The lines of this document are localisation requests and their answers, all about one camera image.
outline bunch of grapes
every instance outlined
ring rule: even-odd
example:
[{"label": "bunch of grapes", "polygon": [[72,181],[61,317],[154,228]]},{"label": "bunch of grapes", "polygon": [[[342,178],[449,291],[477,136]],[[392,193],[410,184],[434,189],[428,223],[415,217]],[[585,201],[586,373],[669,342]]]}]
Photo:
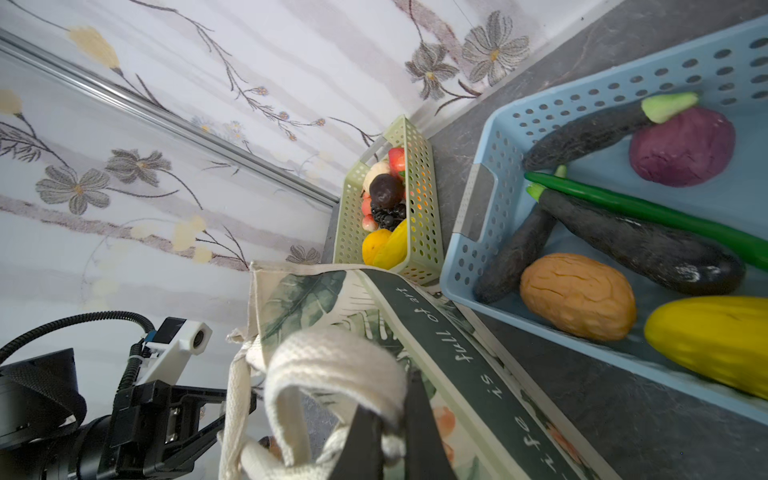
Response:
[{"label": "bunch of grapes", "polygon": [[394,231],[400,225],[400,222],[406,219],[406,205],[397,204],[392,208],[381,208],[378,205],[371,205],[371,214],[373,219],[379,224],[379,227]]}]

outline brown potato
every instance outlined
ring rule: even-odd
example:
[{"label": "brown potato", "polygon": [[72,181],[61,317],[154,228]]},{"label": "brown potato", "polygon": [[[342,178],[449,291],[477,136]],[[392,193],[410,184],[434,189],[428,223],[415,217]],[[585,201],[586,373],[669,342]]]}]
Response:
[{"label": "brown potato", "polygon": [[520,296],[533,313],[587,339],[623,339],[637,320],[627,277],[583,255],[553,253],[536,260],[523,272]]}]

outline green plastic basket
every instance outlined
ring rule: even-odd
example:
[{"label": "green plastic basket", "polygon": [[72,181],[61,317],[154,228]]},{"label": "green plastic basket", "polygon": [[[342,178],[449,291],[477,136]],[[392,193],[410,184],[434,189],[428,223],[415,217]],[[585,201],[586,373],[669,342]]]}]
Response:
[{"label": "green plastic basket", "polygon": [[406,151],[406,196],[409,225],[408,256],[390,271],[408,280],[425,285],[440,277],[442,269],[442,238],[440,214],[437,208],[435,165],[432,161],[432,145],[416,130],[406,117],[398,117],[386,132],[384,140],[377,141],[363,154],[344,179],[339,225],[333,246],[334,263],[363,263],[362,241],[368,232],[362,229],[362,181],[369,167],[366,163],[386,160],[390,148],[404,147]]}]

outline basket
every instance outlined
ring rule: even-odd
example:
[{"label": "basket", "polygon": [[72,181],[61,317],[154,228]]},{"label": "basket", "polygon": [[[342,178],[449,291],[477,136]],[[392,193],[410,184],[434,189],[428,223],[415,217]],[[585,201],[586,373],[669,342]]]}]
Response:
[{"label": "basket", "polygon": [[399,273],[419,285],[436,281],[443,264],[440,215],[437,208],[435,165],[432,145],[405,116],[398,117],[344,179],[339,205],[339,225],[333,246],[334,263],[363,263],[362,241],[368,232],[362,229],[362,181],[370,167],[367,161],[376,154],[386,160],[386,152],[393,147],[406,151],[406,195],[409,225],[408,256],[390,271]]},{"label": "basket", "polygon": [[[619,266],[560,224],[545,253],[595,258],[620,270],[632,284],[637,324],[627,338],[599,343],[571,336],[531,313],[516,293],[492,305],[476,302],[472,295],[501,242],[534,205],[525,193],[521,159],[537,139],[601,108],[678,91],[699,92],[702,106],[733,122],[736,150],[722,174],[686,188],[642,180],[627,160],[628,137],[572,162],[568,177],[768,238],[768,17],[762,17],[499,108],[485,123],[440,284],[448,298],[474,310],[768,425],[768,402],[705,379],[646,343],[648,315],[684,295]],[[768,296],[768,273],[748,266],[743,285],[733,295]]]}]

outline black velcro strap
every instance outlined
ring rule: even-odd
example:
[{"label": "black velcro strap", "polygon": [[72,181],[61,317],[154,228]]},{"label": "black velcro strap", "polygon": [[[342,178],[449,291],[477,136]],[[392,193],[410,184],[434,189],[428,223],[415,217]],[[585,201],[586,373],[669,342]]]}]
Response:
[{"label": "black velcro strap", "polygon": [[48,438],[69,435],[77,430],[85,420],[85,413],[88,411],[85,399],[76,390],[71,389],[69,385],[48,371],[29,363],[22,363],[21,365],[3,367],[2,375],[59,404],[70,415],[74,415],[74,422],[56,430]]}]

